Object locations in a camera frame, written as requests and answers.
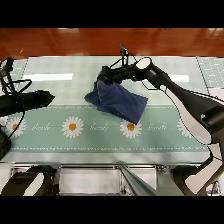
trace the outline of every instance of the table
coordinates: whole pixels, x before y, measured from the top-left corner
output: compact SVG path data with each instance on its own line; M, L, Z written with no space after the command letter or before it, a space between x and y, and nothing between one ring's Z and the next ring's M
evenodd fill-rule
M207 147L190 137L181 124L172 101L160 91L149 92L141 82L123 82L122 85L129 91L148 97L148 105L140 120L142 131L140 136L134 139L122 135L121 119L97 111L84 100L84 96L92 90L101 67L111 65L119 58L30 57L23 77L32 77L37 81L33 81L27 91L49 90L56 98L48 108L26 112L26 130L13 139L11 151L2 161L186 164L206 160L209 156ZM152 60L176 79L180 86L208 93L197 58L154 56ZM148 82L144 82L148 87L152 87ZM21 115L10 116L9 121L18 116ZM80 136L70 139L70 136L66 138L66 135L63 135L62 124L72 117L78 117L84 128Z

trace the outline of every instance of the brown wooden panel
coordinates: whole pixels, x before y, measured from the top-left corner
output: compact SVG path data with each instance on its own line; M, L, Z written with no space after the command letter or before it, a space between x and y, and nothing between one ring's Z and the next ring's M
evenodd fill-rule
M223 28L0 28L0 59L119 55L120 42L138 55L224 56Z

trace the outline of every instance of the blue cloth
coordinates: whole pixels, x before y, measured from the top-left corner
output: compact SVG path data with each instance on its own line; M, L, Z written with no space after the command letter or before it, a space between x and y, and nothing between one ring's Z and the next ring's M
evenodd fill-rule
M142 116L148 99L130 93L117 83L98 79L92 92L85 96L99 111L107 112L137 124Z

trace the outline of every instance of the robotic arm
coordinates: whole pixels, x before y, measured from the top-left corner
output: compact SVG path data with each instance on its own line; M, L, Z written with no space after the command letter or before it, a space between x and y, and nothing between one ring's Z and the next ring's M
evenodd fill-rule
M122 62L128 58L127 49L121 44ZM186 90L174 83L169 75L144 57L134 64L124 62L120 68L104 66L99 76L121 83L125 79L147 79L156 89L163 91L179 111L182 122L192 136L210 149L210 157L200 167L177 167L174 181L185 195L205 192L224 171L224 106L209 95Z

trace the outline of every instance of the daisy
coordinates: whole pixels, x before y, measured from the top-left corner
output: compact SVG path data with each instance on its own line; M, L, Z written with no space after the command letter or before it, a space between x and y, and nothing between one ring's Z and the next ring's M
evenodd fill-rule
M182 135L184 135L186 138L191 138L191 133L186 129L181 119L179 119L177 124L178 130L182 132Z
M66 138L71 139L82 134L83 126L83 121L78 117L69 117L63 122L62 131L64 131Z
M18 126L18 123L20 121L20 117L14 117L6 124L5 131L7 135L10 135ZM18 136L23 134L23 131L26 130L26 121L23 119L17 130L14 132L11 138L17 138Z
M135 125L125 120L121 122L120 127L121 127L120 131L123 132L123 135L125 135L126 138L130 139L140 135L142 130L142 125L140 123Z

